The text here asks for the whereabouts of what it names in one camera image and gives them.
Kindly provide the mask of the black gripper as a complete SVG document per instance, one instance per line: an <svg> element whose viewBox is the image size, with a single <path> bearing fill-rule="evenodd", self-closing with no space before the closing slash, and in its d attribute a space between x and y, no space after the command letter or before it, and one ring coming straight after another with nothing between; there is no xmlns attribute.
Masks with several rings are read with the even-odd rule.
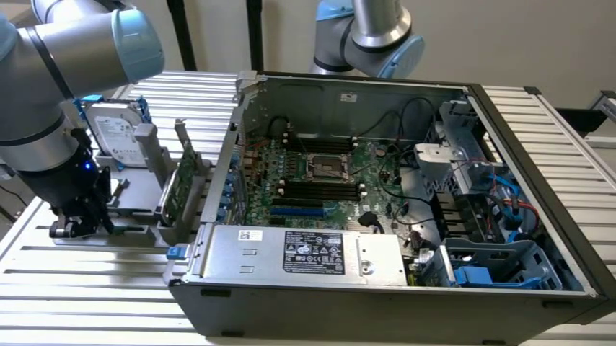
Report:
<svg viewBox="0 0 616 346"><path fill-rule="evenodd" d="M80 145L59 166L39 172L21 171L18 176L34 195L49 203L55 216L49 237L81 238L100 228L113 232L108 214L110 172L109 168L97 168L86 146Z"/></svg>

